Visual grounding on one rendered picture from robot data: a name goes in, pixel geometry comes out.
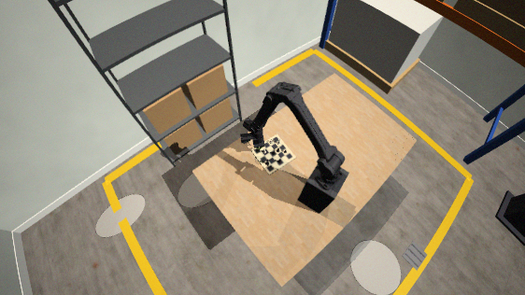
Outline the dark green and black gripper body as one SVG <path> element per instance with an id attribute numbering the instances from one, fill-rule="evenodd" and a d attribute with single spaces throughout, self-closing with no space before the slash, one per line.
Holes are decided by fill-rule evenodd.
<path id="1" fill-rule="evenodd" d="M 256 138 L 256 137 L 255 137 Z M 258 148 L 258 147 L 264 147 L 264 139 L 263 139 L 263 135 L 261 138 L 256 138 L 256 139 L 259 139 L 259 144 L 255 144 L 253 145 L 254 147 Z"/>

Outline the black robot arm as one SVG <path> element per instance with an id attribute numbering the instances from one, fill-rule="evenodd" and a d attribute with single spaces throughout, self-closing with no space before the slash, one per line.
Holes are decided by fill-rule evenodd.
<path id="1" fill-rule="evenodd" d="M 317 151 L 319 157 L 317 160 L 319 173 L 315 176 L 315 179 L 325 190 L 327 190 L 343 176 L 340 172 L 340 166 L 344 163 L 345 156 L 336 148 L 336 146 L 332 147 L 329 144 L 306 106 L 301 90 L 302 89 L 299 85 L 287 83 L 285 81 L 278 82 L 275 87 L 266 93 L 266 96 L 262 101 L 262 107 L 256 118 L 254 120 L 250 118 L 244 120 L 243 126 L 251 133 L 240 134 L 241 143 L 246 144 L 251 139 L 254 139 L 254 141 L 252 140 L 253 145 L 259 144 L 259 139 L 256 138 L 261 138 L 263 136 L 263 127 L 276 109 L 277 105 L 279 103 L 284 103 L 298 120 Z M 259 128 L 261 129 L 259 130 Z"/>

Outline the chessboard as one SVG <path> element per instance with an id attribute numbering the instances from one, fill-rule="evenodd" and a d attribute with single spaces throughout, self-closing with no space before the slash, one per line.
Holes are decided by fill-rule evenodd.
<path id="1" fill-rule="evenodd" d="M 256 151 L 257 148 L 251 149 L 252 153 L 258 159 L 268 175 L 271 175 L 276 170 L 296 158 L 282 140 L 280 140 L 280 145 L 277 144 L 279 138 L 280 137 L 276 134 L 264 141 L 264 147 L 260 149 L 260 152 Z M 273 141 L 272 144 L 270 144 L 270 139 Z M 277 152 L 277 148 L 279 148 L 279 152 Z M 284 153 L 285 149 L 287 150 L 287 153 Z M 263 153 L 264 150 L 266 153 Z M 275 155 L 273 155 L 273 151 L 276 153 Z M 278 163 L 279 159 L 281 159 L 281 163 Z M 265 164 L 266 160 L 269 160 L 269 165 Z"/>

